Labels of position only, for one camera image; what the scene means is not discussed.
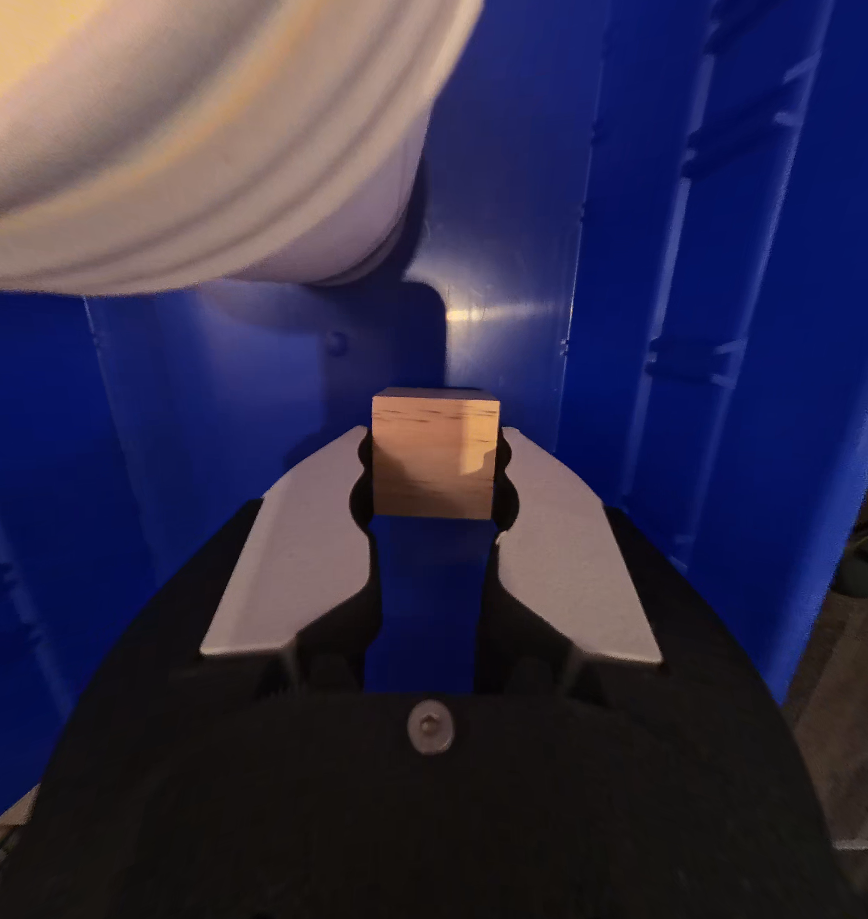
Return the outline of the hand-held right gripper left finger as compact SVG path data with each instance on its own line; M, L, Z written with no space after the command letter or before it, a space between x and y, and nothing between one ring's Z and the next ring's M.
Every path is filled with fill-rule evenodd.
M303 459L267 490L200 644L204 657L287 650L371 579L371 542L351 512L366 426Z

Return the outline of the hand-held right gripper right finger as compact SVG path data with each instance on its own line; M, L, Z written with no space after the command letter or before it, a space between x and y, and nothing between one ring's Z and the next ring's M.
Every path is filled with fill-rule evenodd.
M662 664L601 499L517 428L501 436L509 508L497 523L500 585L589 659Z

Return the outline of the wooden cube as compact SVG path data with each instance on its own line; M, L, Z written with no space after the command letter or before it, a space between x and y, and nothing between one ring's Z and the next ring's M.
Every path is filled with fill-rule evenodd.
M481 390L390 387L375 394L375 513L489 519L499 421L499 400Z

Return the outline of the blue plastic bin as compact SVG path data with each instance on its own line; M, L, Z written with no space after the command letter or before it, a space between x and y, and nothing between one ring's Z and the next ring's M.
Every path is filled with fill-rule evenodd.
M868 2L486 2L411 190L342 286L0 291L0 813L387 386L496 396L784 700L868 488Z

